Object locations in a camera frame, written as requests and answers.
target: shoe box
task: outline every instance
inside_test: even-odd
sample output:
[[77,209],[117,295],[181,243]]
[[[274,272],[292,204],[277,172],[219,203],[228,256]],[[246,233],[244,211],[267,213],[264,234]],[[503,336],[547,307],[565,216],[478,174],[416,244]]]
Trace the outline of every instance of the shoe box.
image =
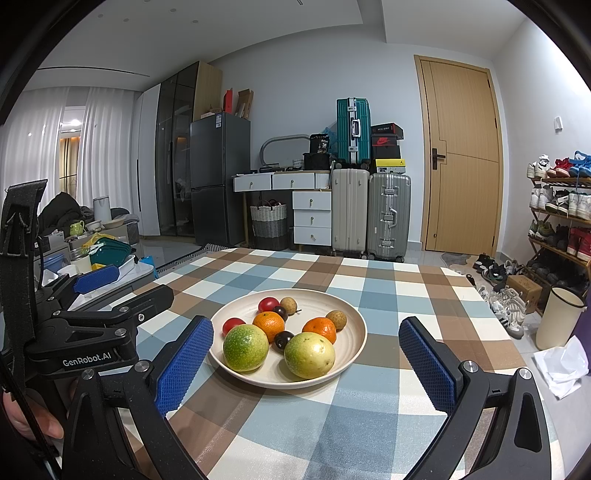
[[507,277],[506,286],[508,288],[513,288],[518,292],[521,300],[529,302],[525,309],[526,314],[535,312],[535,308],[538,305],[542,293],[541,286],[527,278],[525,275],[509,275]]

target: green mug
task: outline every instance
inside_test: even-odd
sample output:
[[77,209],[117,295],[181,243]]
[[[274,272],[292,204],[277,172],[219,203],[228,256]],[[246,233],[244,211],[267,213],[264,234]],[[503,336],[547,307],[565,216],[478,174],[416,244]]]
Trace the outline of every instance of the green mug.
[[82,235],[84,233],[84,222],[73,223],[70,225],[70,236]]

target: blue textured grip pad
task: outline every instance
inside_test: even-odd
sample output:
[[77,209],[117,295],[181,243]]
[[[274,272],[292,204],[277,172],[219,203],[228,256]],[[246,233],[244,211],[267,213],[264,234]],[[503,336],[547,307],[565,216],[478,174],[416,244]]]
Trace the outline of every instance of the blue textured grip pad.
[[181,404],[212,343],[213,325],[204,318],[158,379],[155,403],[163,417]]
[[118,278],[119,269],[114,265],[108,265],[81,276],[74,285],[74,291],[85,294],[97,288],[104,287],[109,283],[113,283]]
[[456,387],[451,375],[406,319],[398,329],[398,340],[435,410],[451,414],[456,407]]

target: dark purple fruit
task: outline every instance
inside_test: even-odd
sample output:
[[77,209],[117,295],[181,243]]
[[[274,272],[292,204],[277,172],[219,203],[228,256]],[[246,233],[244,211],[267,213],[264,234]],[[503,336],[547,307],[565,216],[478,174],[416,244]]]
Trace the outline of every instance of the dark purple fruit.
[[287,321],[287,310],[283,308],[281,305],[274,307],[273,312],[279,314],[279,316],[283,319],[284,322]]
[[289,342],[294,337],[294,334],[284,330],[283,332],[279,332],[275,335],[275,345],[281,351],[285,350],[287,342]]

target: wooden door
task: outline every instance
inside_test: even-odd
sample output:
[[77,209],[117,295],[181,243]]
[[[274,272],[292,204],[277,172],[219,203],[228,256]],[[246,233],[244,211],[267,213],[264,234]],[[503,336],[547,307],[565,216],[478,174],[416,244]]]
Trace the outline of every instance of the wooden door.
[[[431,154],[425,248],[493,255],[502,165],[488,74],[437,61],[420,65]],[[435,153],[442,157],[434,161]]]

